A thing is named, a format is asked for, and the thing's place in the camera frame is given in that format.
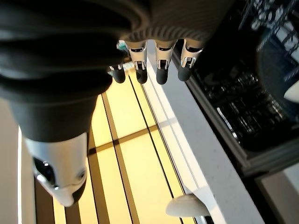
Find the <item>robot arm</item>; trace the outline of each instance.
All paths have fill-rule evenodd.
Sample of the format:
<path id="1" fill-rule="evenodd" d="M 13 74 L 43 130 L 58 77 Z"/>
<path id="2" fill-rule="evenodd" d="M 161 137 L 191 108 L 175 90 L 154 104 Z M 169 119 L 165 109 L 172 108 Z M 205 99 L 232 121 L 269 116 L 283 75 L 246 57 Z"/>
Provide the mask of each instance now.
<path id="1" fill-rule="evenodd" d="M 156 41 L 157 81 L 167 81 L 175 43 L 184 39 L 178 78 L 189 69 L 234 0 L 0 2 L 0 96 L 33 157 L 37 180 L 62 205 L 81 197 L 87 136 L 97 96 L 114 71 L 124 81 L 124 40 L 137 80 L 147 81 L 146 41 Z"/>

